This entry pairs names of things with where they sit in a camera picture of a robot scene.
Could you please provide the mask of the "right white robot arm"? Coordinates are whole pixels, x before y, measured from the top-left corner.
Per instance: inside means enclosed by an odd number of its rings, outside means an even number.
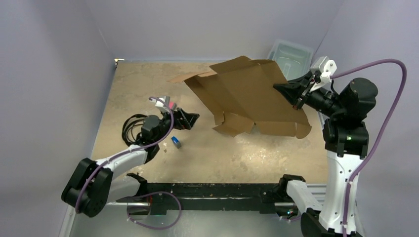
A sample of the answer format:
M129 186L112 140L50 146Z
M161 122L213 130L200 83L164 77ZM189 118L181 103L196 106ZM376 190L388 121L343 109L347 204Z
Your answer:
M320 74L306 75L273 87L298 110L303 105L326 116L323 139L328 159L325 200L318 204L297 176L284 176L277 194L293 200L301 212L305 237L356 237L356 190L361 164L368 152L369 133L364 119L376 105L378 89L365 78L355 78L341 93L316 89Z

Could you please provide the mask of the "brown cardboard box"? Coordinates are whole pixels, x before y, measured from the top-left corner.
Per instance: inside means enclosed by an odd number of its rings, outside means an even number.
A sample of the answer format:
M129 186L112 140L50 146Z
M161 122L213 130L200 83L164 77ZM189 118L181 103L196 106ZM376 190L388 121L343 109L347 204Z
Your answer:
M287 84L276 62L240 56L170 80L185 83L214 116L214 130L232 137L250 133L302 139L312 127L304 110L295 110L273 85Z

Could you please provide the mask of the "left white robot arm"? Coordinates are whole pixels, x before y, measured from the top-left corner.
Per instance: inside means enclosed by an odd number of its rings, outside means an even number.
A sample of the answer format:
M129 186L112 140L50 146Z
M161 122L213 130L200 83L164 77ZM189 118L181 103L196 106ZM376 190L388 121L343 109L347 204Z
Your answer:
M182 108L156 115L134 114L123 124L122 139L127 149L108 158L82 159L65 186L61 200L77 213L96 216L109 201L113 180L130 169L150 162L159 152L159 143L173 129L190 130L200 117Z

